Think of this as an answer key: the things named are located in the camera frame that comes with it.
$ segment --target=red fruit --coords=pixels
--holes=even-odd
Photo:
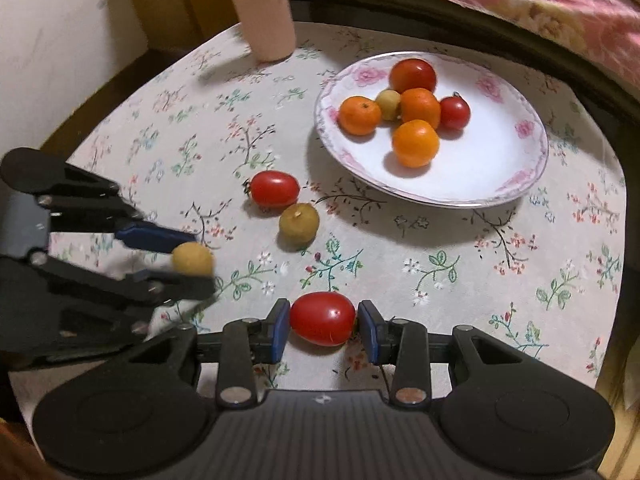
[[[261,171],[244,186],[260,207],[288,207],[297,202],[300,193],[298,181],[282,171]]]
[[[457,92],[440,101],[440,126],[461,130],[469,124],[470,119],[471,108]]]
[[[301,338],[320,346],[345,343],[353,331],[356,310],[337,292],[310,292],[292,305],[289,322]]]
[[[436,88],[436,72],[423,59],[403,59],[391,69],[389,86],[399,94],[411,88],[426,88],[433,92]]]

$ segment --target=plate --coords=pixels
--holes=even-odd
[[[423,59],[438,77],[440,100],[458,92],[471,108],[462,133],[440,134],[440,150],[418,170],[404,168],[391,149],[398,123],[383,123],[371,136],[354,137],[337,123],[350,96],[375,99],[388,88],[398,61]],[[533,106],[510,83],[474,63],[428,52],[393,52],[360,60],[324,87],[316,101],[316,130],[329,153],[369,185],[412,202],[469,208],[500,205],[525,194],[545,171],[548,141]]]

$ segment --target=olive-colored fruit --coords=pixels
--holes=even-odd
[[[189,276],[211,276],[213,274],[213,254],[197,242],[178,245],[171,253],[171,263],[175,272]]]
[[[383,90],[376,97],[385,121],[395,121],[400,114],[400,94],[395,90]]]
[[[280,215],[280,232],[292,244],[303,247],[316,237],[320,216],[311,204],[294,204]]]

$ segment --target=ribbed black surface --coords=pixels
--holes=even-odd
[[[447,447],[426,414],[369,392],[269,393],[225,412],[187,459],[148,480],[498,480]],[[598,479],[594,472],[567,476]]]

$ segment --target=tablecloth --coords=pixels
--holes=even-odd
[[[222,32],[135,92],[70,160],[118,181],[149,219],[195,233],[215,254],[216,297],[157,309],[152,333],[175,322],[216,332],[231,320],[264,317],[276,298],[335,290],[430,332],[472,324],[593,386],[619,295],[625,181],[571,89],[525,66],[430,41],[313,23],[297,23],[296,33],[292,56],[256,64],[239,26]],[[434,208],[371,189],[329,156],[314,131],[320,89],[353,61],[398,50],[480,64],[533,104],[550,155],[529,193],[489,209]],[[303,251],[282,244],[277,213],[244,195],[244,181],[266,169],[295,176],[300,202],[320,213],[318,235]],[[51,252],[116,277],[170,264],[108,234],[57,234]],[[205,365],[203,394],[212,392],[215,371]],[[13,374],[26,415],[73,373]],[[292,334],[282,362],[258,364],[255,373],[262,387],[384,390],[393,369],[368,364],[357,338],[323,349]],[[449,391],[444,367],[434,366],[433,389]]]

